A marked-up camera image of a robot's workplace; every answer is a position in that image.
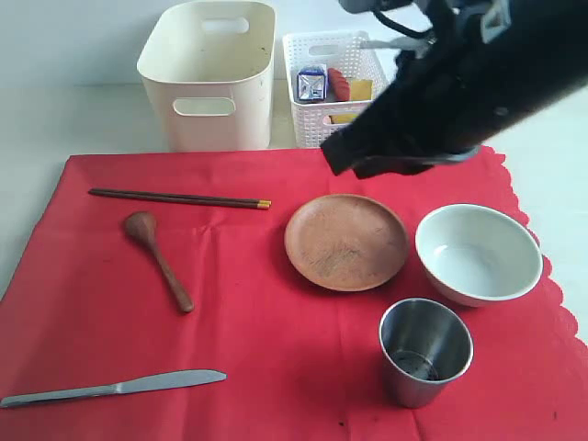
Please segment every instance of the white plastic bin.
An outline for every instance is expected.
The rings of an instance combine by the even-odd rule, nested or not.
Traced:
[[[301,104],[295,99],[293,82],[301,68],[312,64],[326,64],[341,71],[345,77],[372,80],[372,100],[388,85],[386,75],[373,50],[359,49],[361,41],[369,40],[364,31],[333,31],[288,34],[284,37],[284,59],[288,90],[294,119],[296,143],[299,147],[318,147],[331,133],[345,124],[332,124],[331,115],[357,114],[369,101]]]
[[[269,144],[276,14],[257,2],[167,9],[137,61],[172,150]]]

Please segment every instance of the spoon handle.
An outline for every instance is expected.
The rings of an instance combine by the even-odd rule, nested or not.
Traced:
[[[167,261],[159,251],[159,248],[156,245],[152,246],[151,248],[157,264],[161,268],[162,273],[164,273],[167,285],[174,294],[175,301],[177,301],[177,306],[179,306],[182,312],[192,311],[194,309],[194,302],[187,295],[186,290],[175,276],[174,271],[172,271],[172,268],[167,264]]]

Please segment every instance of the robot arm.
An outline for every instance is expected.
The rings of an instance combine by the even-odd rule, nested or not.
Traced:
[[[588,83],[588,0],[415,0],[432,28],[381,11],[412,0],[339,0],[372,11],[421,49],[396,58],[390,86],[322,143],[338,175],[416,174],[463,161],[493,134]]]

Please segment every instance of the chopsticks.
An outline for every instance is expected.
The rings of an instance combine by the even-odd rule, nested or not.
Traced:
[[[214,196],[176,195],[173,193],[152,193],[150,191],[113,190],[108,188],[90,188],[90,195],[107,198],[140,199],[154,202],[171,202],[175,204],[211,205],[215,207],[233,207],[237,209],[269,209],[271,200],[248,198],[219,198]]]

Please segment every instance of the white bowl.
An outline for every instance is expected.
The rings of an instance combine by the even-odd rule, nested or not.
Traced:
[[[435,287],[467,306],[524,296],[539,281],[543,258],[529,231],[495,209],[447,205],[416,230],[416,252]]]

